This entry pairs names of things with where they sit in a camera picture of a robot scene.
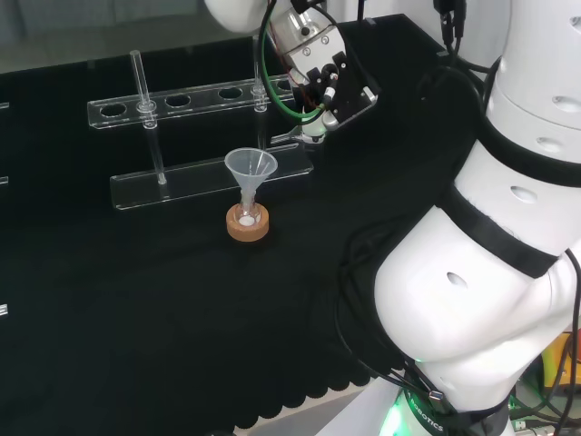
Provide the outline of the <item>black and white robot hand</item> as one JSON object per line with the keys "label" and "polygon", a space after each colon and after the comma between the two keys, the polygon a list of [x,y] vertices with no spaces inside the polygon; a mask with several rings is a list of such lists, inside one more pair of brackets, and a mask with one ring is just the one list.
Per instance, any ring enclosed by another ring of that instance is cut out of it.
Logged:
{"label": "black and white robot hand", "polygon": [[283,102],[276,107],[309,141],[338,130],[378,101],[377,85],[337,25],[272,30],[270,38],[296,100],[294,108]]}

